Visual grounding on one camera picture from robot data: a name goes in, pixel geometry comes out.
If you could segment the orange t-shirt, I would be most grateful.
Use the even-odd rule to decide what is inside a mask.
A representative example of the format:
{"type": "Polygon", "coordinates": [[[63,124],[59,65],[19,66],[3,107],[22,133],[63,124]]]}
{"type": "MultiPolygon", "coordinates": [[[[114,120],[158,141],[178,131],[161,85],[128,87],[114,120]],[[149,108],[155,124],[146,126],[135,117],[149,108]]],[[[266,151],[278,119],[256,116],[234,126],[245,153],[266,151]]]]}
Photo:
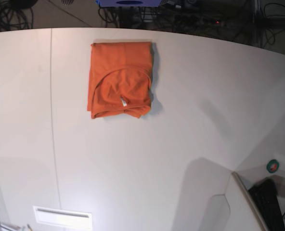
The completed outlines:
{"type": "Polygon", "coordinates": [[[151,42],[93,43],[87,104],[91,118],[146,115],[152,70],[151,42]]]}

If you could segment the blue box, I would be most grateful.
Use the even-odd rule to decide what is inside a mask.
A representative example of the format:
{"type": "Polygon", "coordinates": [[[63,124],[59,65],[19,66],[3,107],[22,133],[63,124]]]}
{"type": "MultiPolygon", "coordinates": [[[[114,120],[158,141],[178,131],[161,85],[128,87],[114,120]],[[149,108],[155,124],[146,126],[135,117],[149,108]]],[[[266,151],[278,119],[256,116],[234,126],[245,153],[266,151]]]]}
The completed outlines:
{"type": "Polygon", "coordinates": [[[97,0],[101,7],[157,7],[162,0],[97,0]]]}

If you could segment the green tape roll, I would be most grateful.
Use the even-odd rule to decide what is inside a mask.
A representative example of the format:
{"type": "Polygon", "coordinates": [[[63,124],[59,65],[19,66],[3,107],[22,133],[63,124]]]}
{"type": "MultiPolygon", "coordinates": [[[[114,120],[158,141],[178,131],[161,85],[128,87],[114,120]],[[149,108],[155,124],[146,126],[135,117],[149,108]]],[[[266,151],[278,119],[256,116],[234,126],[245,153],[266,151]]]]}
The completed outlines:
{"type": "Polygon", "coordinates": [[[267,165],[266,165],[266,169],[269,173],[275,173],[278,168],[279,168],[279,162],[276,159],[272,159],[270,160],[267,165]]]}

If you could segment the black keyboard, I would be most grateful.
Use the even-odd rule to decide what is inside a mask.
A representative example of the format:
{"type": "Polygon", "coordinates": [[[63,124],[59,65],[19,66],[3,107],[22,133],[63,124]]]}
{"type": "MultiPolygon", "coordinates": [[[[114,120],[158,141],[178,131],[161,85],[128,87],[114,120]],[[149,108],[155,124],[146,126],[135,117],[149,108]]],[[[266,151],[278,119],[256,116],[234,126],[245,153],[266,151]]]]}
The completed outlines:
{"type": "Polygon", "coordinates": [[[272,179],[267,178],[249,189],[257,209],[270,231],[284,231],[285,225],[277,199],[277,189],[272,179]]]}

